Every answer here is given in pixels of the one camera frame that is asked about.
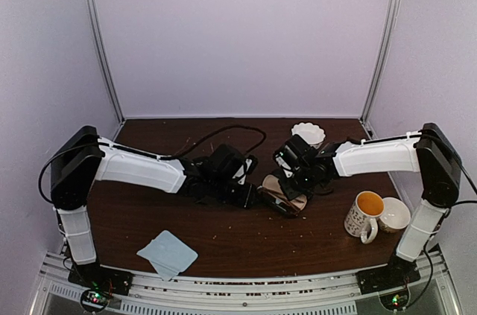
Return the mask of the dark brown sunglasses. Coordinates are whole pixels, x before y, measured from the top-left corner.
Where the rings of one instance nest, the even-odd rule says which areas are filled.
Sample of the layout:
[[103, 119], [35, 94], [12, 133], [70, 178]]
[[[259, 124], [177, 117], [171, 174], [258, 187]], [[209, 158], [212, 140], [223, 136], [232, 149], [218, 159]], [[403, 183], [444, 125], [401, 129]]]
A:
[[286, 217], [296, 217], [300, 213], [300, 209], [293, 206], [287, 199], [284, 199], [283, 194], [262, 186], [259, 186], [257, 191], [261, 202], [274, 211]]

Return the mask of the black glasses case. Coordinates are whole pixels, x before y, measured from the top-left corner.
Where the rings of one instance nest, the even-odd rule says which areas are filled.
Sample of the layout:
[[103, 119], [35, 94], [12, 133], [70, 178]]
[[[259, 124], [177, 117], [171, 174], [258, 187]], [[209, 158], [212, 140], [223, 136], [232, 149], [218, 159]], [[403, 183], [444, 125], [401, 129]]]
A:
[[[286, 199], [284, 193], [282, 192], [280, 186], [279, 186], [279, 178], [272, 175], [268, 174], [262, 181], [262, 184], [260, 185], [264, 188], [268, 188], [270, 190], [273, 190], [277, 193], [283, 194], [283, 198]], [[300, 212], [304, 210], [304, 208], [307, 206], [308, 199], [306, 199], [305, 196], [299, 196], [295, 200], [288, 200], [293, 206], [296, 206], [300, 209]]]

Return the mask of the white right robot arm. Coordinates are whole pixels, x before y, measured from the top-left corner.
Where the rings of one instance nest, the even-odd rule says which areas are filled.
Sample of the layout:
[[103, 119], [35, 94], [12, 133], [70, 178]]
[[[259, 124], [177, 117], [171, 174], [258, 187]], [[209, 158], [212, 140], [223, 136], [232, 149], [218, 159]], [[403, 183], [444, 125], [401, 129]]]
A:
[[274, 161], [280, 187], [289, 200], [310, 196], [317, 187], [325, 188], [341, 177], [398, 171], [421, 175], [422, 201], [396, 245], [398, 258], [382, 270], [382, 280], [392, 287], [410, 275], [409, 262], [417, 259], [459, 197], [461, 158], [433, 123], [403, 136], [331, 143], [320, 150], [294, 135], [274, 152]]

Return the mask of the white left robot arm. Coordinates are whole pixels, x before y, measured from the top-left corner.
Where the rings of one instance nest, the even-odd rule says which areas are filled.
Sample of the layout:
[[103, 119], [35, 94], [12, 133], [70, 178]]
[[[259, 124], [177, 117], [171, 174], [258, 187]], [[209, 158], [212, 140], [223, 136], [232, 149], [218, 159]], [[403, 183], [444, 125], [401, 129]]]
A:
[[57, 210], [78, 275], [91, 288], [107, 282], [98, 258], [86, 209], [96, 181], [124, 182], [201, 200], [248, 208], [255, 187], [246, 178], [258, 159], [221, 144], [209, 156], [187, 159], [164, 156], [117, 144], [97, 134], [92, 126], [80, 128], [50, 161], [50, 200]]

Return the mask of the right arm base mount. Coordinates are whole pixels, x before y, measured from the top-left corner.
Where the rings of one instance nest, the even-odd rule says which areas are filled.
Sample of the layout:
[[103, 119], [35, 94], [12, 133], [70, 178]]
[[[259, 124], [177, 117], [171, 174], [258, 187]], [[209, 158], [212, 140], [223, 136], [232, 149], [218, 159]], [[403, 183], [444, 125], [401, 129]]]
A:
[[356, 273], [361, 294], [378, 293], [382, 306], [394, 313], [409, 310], [423, 297], [432, 281], [434, 266], [427, 251], [424, 255], [429, 262], [430, 274], [418, 295], [413, 296], [409, 289], [411, 283], [421, 280], [417, 262], [403, 260], [397, 255], [392, 255], [384, 266], [360, 270]]

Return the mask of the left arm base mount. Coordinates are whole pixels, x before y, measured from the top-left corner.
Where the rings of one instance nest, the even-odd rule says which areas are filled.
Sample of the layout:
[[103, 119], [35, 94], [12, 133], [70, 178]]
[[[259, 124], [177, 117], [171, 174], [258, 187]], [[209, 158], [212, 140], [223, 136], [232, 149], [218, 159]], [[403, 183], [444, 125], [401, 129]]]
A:
[[85, 287], [80, 294], [80, 306], [91, 314], [105, 310], [115, 295], [127, 296], [133, 282], [133, 274], [125, 270], [103, 267], [97, 261], [78, 265], [74, 261], [68, 281]]

